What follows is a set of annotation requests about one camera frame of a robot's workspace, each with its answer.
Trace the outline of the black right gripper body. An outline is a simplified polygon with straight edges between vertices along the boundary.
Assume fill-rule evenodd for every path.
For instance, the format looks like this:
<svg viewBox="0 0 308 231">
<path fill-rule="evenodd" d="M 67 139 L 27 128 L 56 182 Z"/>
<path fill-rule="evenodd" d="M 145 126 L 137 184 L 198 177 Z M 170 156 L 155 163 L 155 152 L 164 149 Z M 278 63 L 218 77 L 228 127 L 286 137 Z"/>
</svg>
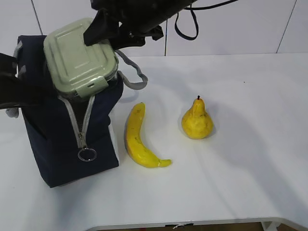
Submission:
<svg viewBox="0 0 308 231">
<path fill-rule="evenodd" d="M 92 0 L 92 9 L 106 9 L 119 21 L 119 33 L 148 33 L 191 5 L 191 0 Z"/>
</svg>

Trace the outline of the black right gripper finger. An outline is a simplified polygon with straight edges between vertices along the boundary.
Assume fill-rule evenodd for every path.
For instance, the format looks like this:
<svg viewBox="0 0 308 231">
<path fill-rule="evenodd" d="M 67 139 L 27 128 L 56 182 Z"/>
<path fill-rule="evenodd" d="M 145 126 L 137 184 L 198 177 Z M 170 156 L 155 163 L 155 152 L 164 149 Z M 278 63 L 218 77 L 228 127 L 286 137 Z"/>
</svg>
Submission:
<svg viewBox="0 0 308 231">
<path fill-rule="evenodd" d="M 113 35 L 113 49 L 119 50 L 129 47 L 142 47 L 145 45 L 146 33 L 115 34 Z"/>
<path fill-rule="evenodd" d="M 86 46 L 97 44 L 105 39 L 112 39 L 119 35 L 119 21 L 112 16 L 106 9 L 102 8 L 90 26 L 83 34 Z"/>
</svg>

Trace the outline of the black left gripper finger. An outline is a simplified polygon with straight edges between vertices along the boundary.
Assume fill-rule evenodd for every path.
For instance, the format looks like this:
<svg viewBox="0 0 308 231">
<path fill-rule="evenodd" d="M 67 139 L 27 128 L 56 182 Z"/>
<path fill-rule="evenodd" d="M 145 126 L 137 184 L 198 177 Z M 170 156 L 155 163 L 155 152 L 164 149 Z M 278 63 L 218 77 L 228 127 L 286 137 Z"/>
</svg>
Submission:
<svg viewBox="0 0 308 231">
<path fill-rule="evenodd" d="M 17 59 L 0 54 L 0 108 L 23 108 L 43 103 L 47 92 L 17 78 Z"/>
</svg>

